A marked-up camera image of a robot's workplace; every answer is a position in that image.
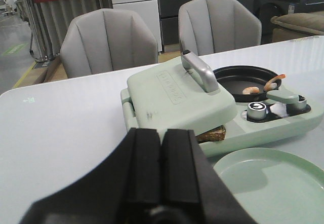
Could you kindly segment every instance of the beige cushion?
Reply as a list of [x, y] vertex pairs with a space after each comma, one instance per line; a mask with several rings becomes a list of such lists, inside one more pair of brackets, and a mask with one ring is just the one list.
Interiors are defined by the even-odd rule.
[[307, 34], [303, 34], [300, 32], [291, 31], [291, 30], [287, 30], [287, 29], [278, 27], [278, 28], [273, 29], [272, 42], [277, 43], [277, 42], [293, 40], [293, 39], [298, 39], [298, 38], [306, 38], [308, 36], [309, 35], [307, 35]]
[[324, 16], [310, 13], [288, 14], [271, 18], [273, 24], [305, 35], [324, 35]]
[[314, 15], [324, 15], [324, 11], [309, 12], [309, 14], [314, 14]]

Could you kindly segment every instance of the frying pan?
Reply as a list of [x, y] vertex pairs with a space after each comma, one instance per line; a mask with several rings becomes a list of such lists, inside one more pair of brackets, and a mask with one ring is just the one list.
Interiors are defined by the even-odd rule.
[[[277, 76], [275, 72], [268, 69], [247, 66], [235, 65], [216, 69], [213, 71], [219, 84], [221, 84], [229, 93], [231, 93], [236, 102], [253, 102], [263, 101], [267, 99], [267, 93], [263, 90], [265, 84]], [[277, 87], [281, 85], [281, 80], [277, 80]], [[243, 95], [242, 91], [246, 87], [258, 87], [260, 93]]]

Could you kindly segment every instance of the knob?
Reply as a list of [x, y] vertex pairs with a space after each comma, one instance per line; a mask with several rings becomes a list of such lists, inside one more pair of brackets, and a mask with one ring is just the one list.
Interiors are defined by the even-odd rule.
[[287, 112], [289, 112], [289, 111], [302, 111], [302, 110], [305, 110], [306, 106], [307, 106], [306, 98], [299, 95], [299, 101], [297, 103], [287, 104], [286, 108], [287, 108]]
[[262, 102], [251, 102], [248, 105], [248, 117], [255, 120], [262, 120], [267, 117], [267, 106]]

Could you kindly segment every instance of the refrigerator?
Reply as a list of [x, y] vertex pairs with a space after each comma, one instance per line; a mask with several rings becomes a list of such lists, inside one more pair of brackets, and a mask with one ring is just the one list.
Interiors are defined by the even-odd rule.
[[114, 9], [132, 10], [138, 13], [157, 40], [158, 51], [162, 51], [161, 31], [157, 0], [111, 0]]

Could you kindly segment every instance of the gray floor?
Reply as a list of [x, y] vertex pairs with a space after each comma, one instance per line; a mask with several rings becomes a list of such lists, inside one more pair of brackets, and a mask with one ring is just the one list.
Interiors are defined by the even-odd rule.
[[[31, 31], [17, 14], [0, 14], [0, 94], [12, 89], [33, 64], [29, 54]], [[13, 46], [25, 46], [12, 54], [4, 54]]]

